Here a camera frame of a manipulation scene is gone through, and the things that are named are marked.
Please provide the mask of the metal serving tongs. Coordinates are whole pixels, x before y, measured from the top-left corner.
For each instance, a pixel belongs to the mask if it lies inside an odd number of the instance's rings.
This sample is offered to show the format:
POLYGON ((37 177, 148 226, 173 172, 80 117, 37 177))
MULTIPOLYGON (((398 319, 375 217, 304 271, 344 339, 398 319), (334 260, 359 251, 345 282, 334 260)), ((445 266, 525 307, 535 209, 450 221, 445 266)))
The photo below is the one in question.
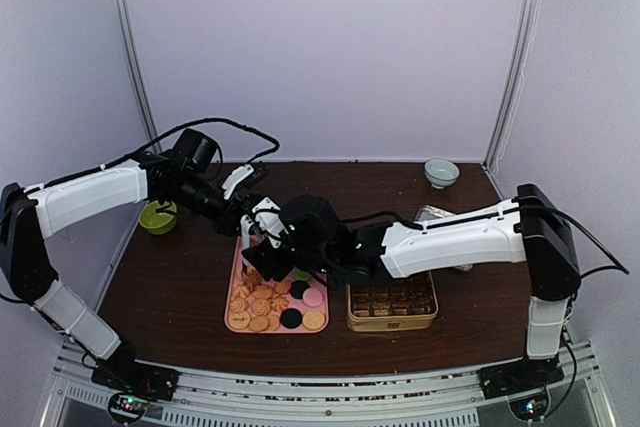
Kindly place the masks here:
POLYGON ((260 281, 258 279, 257 274, 253 274, 250 272, 250 263, 244 257, 243 252, 252 246, 253 225, 254 225, 254 222, 248 215, 244 215, 240 220, 241 246, 242 246, 242 250, 241 250, 242 280, 251 292, 255 290, 255 287, 260 283, 260 281))

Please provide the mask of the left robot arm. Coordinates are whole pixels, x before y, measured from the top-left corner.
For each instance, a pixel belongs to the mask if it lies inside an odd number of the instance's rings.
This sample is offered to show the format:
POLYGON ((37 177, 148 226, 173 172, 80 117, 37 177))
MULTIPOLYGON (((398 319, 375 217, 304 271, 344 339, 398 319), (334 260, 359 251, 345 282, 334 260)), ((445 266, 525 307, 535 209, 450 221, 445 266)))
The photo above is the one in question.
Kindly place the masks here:
POLYGON ((264 165, 249 161, 213 185, 204 174, 216 148, 208 136, 187 129, 163 153, 143 149, 64 180, 29 188, 13 183, 2 192, 1 269, 16 301, 77 342, 123 391, 144 380, 134 347, 61 280, 47 242, 69 227, 151 200, 173 202, 209 219, 216 232, 237 235, 245 190, 262 179, 264 165))

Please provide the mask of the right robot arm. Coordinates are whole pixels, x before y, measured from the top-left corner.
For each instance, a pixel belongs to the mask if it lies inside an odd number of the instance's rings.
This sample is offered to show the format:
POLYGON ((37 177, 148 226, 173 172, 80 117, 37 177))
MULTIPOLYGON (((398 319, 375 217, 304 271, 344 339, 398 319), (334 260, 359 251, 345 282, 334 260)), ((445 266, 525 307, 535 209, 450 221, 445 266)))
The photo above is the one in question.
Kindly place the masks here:
POLYGON ((298 268, 364 287, 460 265, 526 263, 526 347, 512 370, 526 389, 550 373, 581 285, 571 227, 533 184, 484 209, 420 221, 390 211, 346 220, 326 199, 308 194, 282 207, 264 198, 241 217, 240 232, 244 259, 266 280, 282 280, 298 268))

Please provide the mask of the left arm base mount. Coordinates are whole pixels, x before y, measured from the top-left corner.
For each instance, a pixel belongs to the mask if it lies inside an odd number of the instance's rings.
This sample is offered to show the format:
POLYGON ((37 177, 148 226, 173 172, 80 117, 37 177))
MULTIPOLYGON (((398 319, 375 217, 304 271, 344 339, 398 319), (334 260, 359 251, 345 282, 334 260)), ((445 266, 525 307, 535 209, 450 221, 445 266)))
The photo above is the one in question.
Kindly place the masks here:
POLYGON ((128 379, 103 367, 95 367, 91 375, 94 384, 114 390, 107 401, 107 413, 122 425, 140 421, 157 401, 171 401, 178 380, 179 373, 174 369, 143 363, 135 364, 128 379))

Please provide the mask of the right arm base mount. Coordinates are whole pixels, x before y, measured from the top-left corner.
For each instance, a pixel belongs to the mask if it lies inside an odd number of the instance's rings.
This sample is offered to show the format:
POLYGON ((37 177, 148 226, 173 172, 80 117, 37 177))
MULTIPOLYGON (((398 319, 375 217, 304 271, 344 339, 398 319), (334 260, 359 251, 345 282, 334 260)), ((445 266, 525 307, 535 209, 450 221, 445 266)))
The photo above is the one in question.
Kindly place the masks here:
POLYGON ((565 375, 556 360, 520 359, 481 368, 478 380, 486 400, 506 397, 511 414, 523 422, 539 422, 551 411, 548 387, 565 375))

